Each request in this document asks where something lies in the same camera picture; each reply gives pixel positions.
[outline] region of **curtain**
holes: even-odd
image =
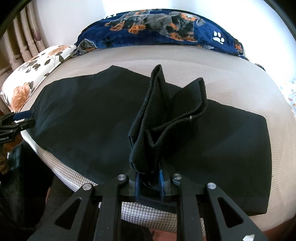
[[[13,20],[0,40],[0,88],[13,70],[45,49],[30,2]],[[0,110],[10,112],[0,99]]]

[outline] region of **person's hand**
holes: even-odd
[[[2,175],[7,174],[8,172],[7,150],[5,145],[0,145],[0,172]]]

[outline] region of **orange flower print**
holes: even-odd
[[[18,86],[13,90],[13,96],[10,104],[10,109],[13,112],[18,112],[27,99],[30,97],[29,83],[24,83],[23,86]]]
[[[54,55],[58,52],[62,52],[63,50],[65,50],[66,48],[68,48],[69,45],[60,45],[59,47],[57,47],[56,49],[50,51],[47,56],[51,56],[51,55]]]

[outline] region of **mattress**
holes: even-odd
[[[157,64],[163,66],[168,83],[184,87],[203,77],[208,99],[265,117],[272,152],[271,193],[267,213],[250,218],[262,231],[292,218],[296,213],[296,122],[290,106],[269,75],[244,59],[199,47],[178,45],[94,50],[70,59],[54,70],[35,90],[22,111],[30,109],[42,88],[53,81],[95,74],[111,65],[150,76]],[[39,147],[26,131],[22,132],[22,136],[70,189],[76,191],[84,183],[94,184]],[[137,203],[123,203],[122,219],[176,232],[175,214]]]

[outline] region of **textured mattress fabric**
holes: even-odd
[[[22,110],[30,109],[41,89],[62,78],[95,74],[111,65],[149,76],[161,64],[167,82],[184,87],[203,77],[207,98],[265,117],[272,151],[272,181],[268,211],[251,219],[261,230],[271,229],[296,212],[296,122],[276,84],[258,66],[226,54],[190,46],[132,46],[95,50],[70,59],[51,73]],[[23,131],[24,139],[72,190],[90,182],[40,148]],[[176,231],[176,216],[136,203],[124,203],[122,218],[144,226]]]

